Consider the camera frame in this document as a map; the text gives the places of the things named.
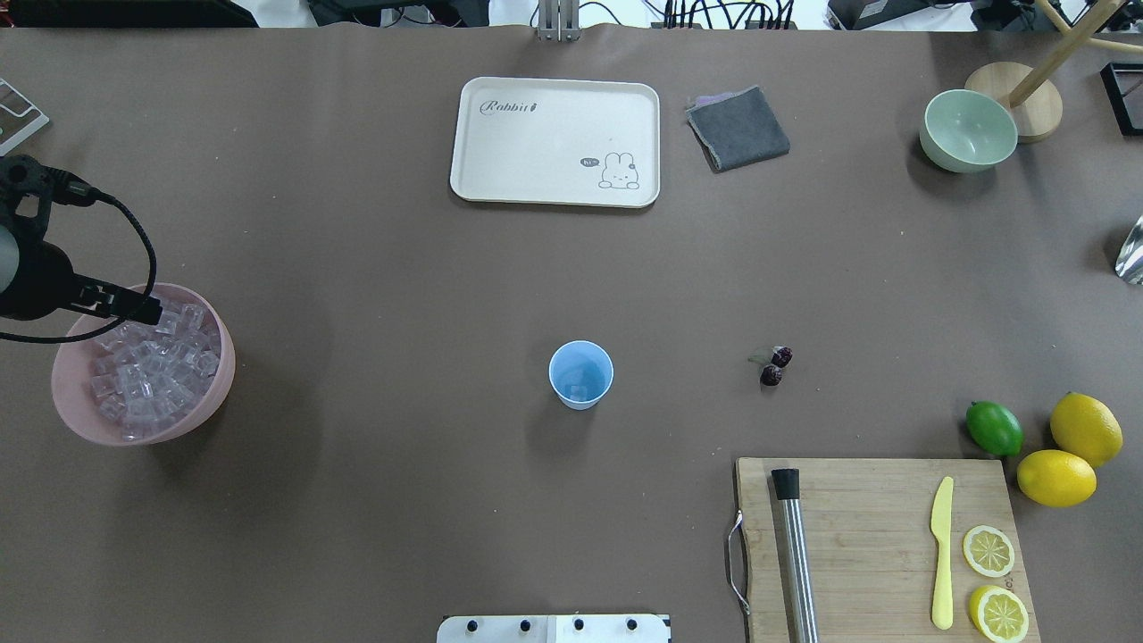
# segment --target lemon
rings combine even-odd
[[[1124,448],[1124,433],[1108,405],[1094,397],[1070,393],[1052,411],[1052,437],[1060,449],[1102,467]]]
[[[968,616],[976,629],[993,643],[1017,643],[1028,636],[1028,610],[1004,587],[977,587],[968,597]]]
[[[1040,505],[1071,507],[1095,493],[1095,471],[1079,456],[1045,449],[1021,460],[1016,484]]]
[[[1000,578],[1016,564],[1016,548],[1002,531],[989,525],[968,530],[964,541],[968,566],[989,578]]]

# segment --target white device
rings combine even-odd
[[[437,643],[670,643],[671,618],[660,614],[450,617]]]

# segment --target black frame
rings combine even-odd
[[[1143,122],[1132,120],[1132,113],[1124,101],[1122,89],[1119,88],[1118,72],[1127,72],[1143,78],[1143,64],[1108,63],[1108,66],[1100,71],[1103,87],[1108,90],[1108,99],[1111,101],[1111,110],[1116,112],[1116,121],[1119,122],[1119,130],[1122,131],[1124,136],[1138,136],[1143,134]]]

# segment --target lemon slice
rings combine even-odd
[[[993,643],[1018,643],[1028,636],[1028,610],[1004,587],[985,585],[968,597],[973,625]]]
[[[965,535],[965,560],[976,573],[1000,578],[1016,564],[1016,549],[1002,531],[977,525]]]

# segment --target wooden lamp base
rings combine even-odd
[[[1052,135],[1064,116],[1064,102],[1050,80],[1045,80],[1022,104],[1013,107],[1008,95],[1032,72],[1020,63],[992,63],[973,72],[965,89],[991,96],[1012,113],[1021,143],[1036,143]]]

